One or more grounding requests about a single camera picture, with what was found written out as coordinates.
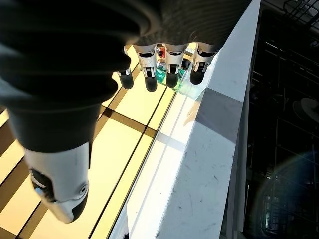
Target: glass floor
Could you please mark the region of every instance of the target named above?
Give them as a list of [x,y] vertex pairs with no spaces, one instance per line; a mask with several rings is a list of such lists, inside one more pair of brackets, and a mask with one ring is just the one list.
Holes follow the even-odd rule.
[[[174,91],[158,84],[145,88],[133,47],[128,49],[134,86],[118,89],[103,102],[94,135],[90,192],[86,207],[75,222],[58,221],[33,191],[22,147],[12,136],[7,111],[0,113],[0,239],[86,239],[99,226],[102,215],[106,238],[123,206]],[[113,79],[119,84],[116,73]]]

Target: robotic hand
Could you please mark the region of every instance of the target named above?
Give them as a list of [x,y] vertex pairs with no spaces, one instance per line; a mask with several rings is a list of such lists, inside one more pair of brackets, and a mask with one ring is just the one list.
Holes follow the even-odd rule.
[[124,46],[134,46],[153,92],[156,45],[165,45],[174,87],[188,43],[197,42],[190,80],[199,84],[249,3],[0,0],[0,104],[35,191],[59,220],[70,223],[85,207],[99,109],[118,88],[112,73],[133,86]]

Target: metal wire rack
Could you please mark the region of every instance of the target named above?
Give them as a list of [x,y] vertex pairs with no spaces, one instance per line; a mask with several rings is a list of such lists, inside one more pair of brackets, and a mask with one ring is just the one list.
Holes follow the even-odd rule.
[[319,30],[319,0],[288,0],[283,6],[285,16],[305,28]]

